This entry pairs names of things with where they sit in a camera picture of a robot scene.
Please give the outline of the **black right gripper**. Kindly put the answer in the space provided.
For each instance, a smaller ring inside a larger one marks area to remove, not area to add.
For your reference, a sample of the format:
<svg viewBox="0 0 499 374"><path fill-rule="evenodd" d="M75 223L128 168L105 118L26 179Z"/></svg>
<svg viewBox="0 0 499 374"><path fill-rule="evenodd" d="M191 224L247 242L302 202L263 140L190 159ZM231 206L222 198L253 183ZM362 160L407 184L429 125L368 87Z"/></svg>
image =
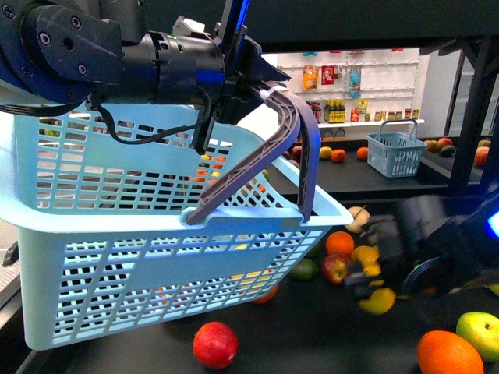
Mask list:
<svg viewBox="0 0 499 374"><path fill-rule="evenodd" d="M368 300L384 287L383 273L409 273L417 264L438 256L430 236L449 216L442 198L437 195L411 197L396 203L390 214L375 216L363 225L362 233L375 241L380 251L378 263L352 261L346 287L353 287L355 300Z"/></svg>

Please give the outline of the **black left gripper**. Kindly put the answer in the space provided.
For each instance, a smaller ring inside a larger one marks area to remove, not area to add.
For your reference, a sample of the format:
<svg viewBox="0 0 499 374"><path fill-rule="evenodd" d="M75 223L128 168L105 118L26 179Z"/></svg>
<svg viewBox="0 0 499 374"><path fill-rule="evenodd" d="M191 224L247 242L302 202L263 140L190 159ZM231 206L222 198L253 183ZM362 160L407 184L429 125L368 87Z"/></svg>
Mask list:
<svg viewBox="0 0 499 374"><path fill-rule="evenodd" d="M253 98L250 87L262 82L276 83L290 80L290 76L262 57L262 47L247 35L245 25L248 1L227 1L221 20L207 33L202 23L179 16L173 33L180 36L206 39L221 52L224 83L221 96L199 117L200 124L193 136L193 147L203 154L215 122L235 124L260 105Z"/></svg>

